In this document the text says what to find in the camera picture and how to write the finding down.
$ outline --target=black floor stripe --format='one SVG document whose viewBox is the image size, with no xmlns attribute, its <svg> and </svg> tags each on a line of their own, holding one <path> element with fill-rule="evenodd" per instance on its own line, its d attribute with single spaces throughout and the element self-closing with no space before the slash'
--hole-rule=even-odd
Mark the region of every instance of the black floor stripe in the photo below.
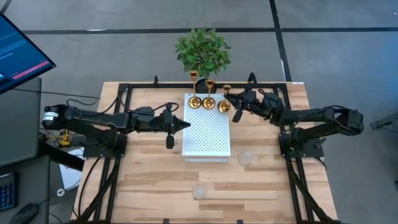
<svg viewBox="0 0 398 224">
<path fill-rule="evenodd" d="M 192 28 L 181 29 L 106 29 L 106 30 L 23 30 L 24 34 L 183 34 Z M 219 33 L 227 32 L 275 32 L 274 28 L 216 28 Z"/>
<path fill-rule="evenodd" d="M 398 27 L 282 28 L 281 32 L 398 32 Z"/>
<path fill-rule="evenodd" d="M 285 44 L 284 44 L 284 40 L 282 37 L 281 29 L 280 29 L 276 4 L 275 4 L 274 0 L 269 0 L 269 4 L 271 5 L 272 18 L 274 20 L 274 26 L 275 26 L 276 40 L 278 41 L 279 55 L 280 55 L 280 59 L 282 60 L 285 81 L 291 82 L 292 77 L 290 76 L 289 63 L 287 62 Z"/>
<path fill-rule="evenodd" d="M 1 14 L 5 14 L 8 7 L 10 6 L 12 0 L 7 0 L 6 3 L 4 3 L 4 5 L 2 6 L 0 13 Z"/>
</svg>

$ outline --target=computer mouse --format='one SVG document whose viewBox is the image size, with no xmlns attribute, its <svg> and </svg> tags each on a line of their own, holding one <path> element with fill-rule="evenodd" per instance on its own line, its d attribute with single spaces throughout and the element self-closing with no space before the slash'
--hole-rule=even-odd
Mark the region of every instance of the computer mouse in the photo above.
<svg viewBox="0 0 398 224">
<path fill-rule="evenodd" d="M 39 206 L 33 203 L 25 205 L 11 219 L 9 224 L 28 224 L 38 214 Z"/>
</svg>

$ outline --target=keyboard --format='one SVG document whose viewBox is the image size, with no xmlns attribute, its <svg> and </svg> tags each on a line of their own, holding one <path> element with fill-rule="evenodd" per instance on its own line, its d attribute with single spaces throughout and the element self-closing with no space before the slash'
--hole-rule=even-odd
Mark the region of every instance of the keyboard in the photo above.
<svg viewBox="0 0 398 224">
<path fill-rule="evenodd" d="M 0 212 L 15 208 L 18 196 L 18 174 L 0 174 Z"/>
</svg>

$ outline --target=plant pot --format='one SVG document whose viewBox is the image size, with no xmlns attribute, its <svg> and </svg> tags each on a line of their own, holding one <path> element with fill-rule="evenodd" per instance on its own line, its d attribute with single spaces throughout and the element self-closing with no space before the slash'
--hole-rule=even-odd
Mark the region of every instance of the plant pot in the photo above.
<svg viewBox="0 0 398 224">
<path fill-rule="evenodd" d="M 202 78 L 201 80 L 197 81 L 195 84 L 195 89 L 197 93 L 208 93 L 209 89 L 206 86 L 206 79 Z M 216 93 L 217 87 L 214 84 L 213 87 L 210 89 L 210 93 Z"/>
</svg>

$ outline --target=white paper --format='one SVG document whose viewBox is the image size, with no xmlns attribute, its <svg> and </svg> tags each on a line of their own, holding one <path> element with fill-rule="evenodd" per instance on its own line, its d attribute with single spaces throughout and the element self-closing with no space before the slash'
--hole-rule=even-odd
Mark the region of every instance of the white paper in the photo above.
<svg viewBox="0 0 398 224">
<path fill-rule="evenodd" d="M 77 156 L 79 158 L 83 158 L 84 149 L 85 149 L 84 147 L 81 147 L 79 149 L 74 149 L 72 151 L 69 151 L 68 153 Z M 81 178 L 80 171 L 77 171 L 75 169 L 69 168 L 61 164 L 60 164 L 60 169 L 61 169 L 61 176 L 62 176 L 64 189 L 73 189 L 79 186 Z"/>
</svg>

